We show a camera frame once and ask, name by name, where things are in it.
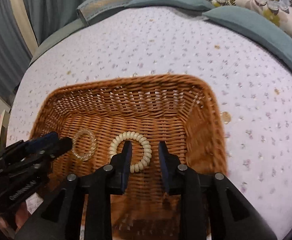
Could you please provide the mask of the brown wicker basket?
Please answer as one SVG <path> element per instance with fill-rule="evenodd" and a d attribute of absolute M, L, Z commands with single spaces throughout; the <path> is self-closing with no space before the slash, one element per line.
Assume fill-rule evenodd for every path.
<path fill-rule="evenodd" d="M 53 161 L 48 189 L 70 173 L 88 175 L 110 160 L 114 138 L 124 132 L 146 137 L 152 149 L 148 167 L 129 176 L 123 196 L 111 197 L 115 239 L 177 239 L 179 196 L 163 186 L 158 144 L 201 174 L 227 173 L 223 125 L 211 88 L 190 75 L 122 78 L 63 87 L 44 101 L 31 137 L 51 131 L 73 138 L 89 129 L 97 149 L 88 161 L 68 152 Z"/>

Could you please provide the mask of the blue curtain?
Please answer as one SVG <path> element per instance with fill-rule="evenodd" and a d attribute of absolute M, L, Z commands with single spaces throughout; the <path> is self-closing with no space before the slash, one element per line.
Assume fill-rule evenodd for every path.
<path fill-rule="evenodd" d="M 85 0 L 22 0 L 37 44 L 77 18 Z M 0 0 L 0 97 L 12 105 L 30 60 L 31 50 L 22 37 L 10 0 Z"/>

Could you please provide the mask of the teal pillow left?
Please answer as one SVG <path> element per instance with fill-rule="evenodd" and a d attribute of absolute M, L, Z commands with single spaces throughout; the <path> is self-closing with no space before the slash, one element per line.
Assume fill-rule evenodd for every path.
<path fill-rule="evenodd" d="M 176 7 L 193 11 L 208 11 L 214 6 L 206 0 L 132 0 L 125 7 L 139 8 L 150 6 Z"/>

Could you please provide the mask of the teal pillow right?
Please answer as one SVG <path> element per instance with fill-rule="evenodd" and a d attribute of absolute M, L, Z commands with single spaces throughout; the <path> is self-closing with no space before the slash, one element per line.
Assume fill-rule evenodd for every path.
<path fill-rule="evenodd" d="M 286 64 L 292 73 L 292 38 L 271 21 L 237 6 L 218 7 L 202 16 L 260 44 Z"/>

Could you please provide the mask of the teal pillow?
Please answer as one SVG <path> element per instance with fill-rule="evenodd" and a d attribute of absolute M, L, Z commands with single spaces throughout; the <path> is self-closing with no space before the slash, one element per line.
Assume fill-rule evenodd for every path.
<path fill-rule="evenodd" d="M 286 64 L 292 73 L 292 38 L 271 21 L 237 6 L 218 7 L 202 16 L 260 44 Z"/>
<path fill-rule="evenodd" d="M 206 0 L 132 0 L 125 7 L 139 8 L 150 6 L 176 7 L 193 11 L 208 11 L 214 6 Z"/>

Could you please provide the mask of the folded teal blanket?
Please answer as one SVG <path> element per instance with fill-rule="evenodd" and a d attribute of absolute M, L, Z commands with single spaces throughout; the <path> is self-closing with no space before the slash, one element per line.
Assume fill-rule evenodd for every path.
<path fill-rule="evenodd" d="M 125 9 L 132 0 L 86 0 L 77 7 L 83 25 L 96 24 Z"/>

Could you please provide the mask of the lavender floral bedspread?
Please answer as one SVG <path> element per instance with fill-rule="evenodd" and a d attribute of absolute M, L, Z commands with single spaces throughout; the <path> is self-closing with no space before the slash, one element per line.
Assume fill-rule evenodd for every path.
<path fill-rule="evenodd" d="M 229 178 L 278 239 L 292 229 L 292 75 L 245 37 L 168 7 L 125 9 L 73 33 L 27 69 L 7 144 L 29 138 L 53 90 L 117 77 L 189 74 L 217 97 Z"/>

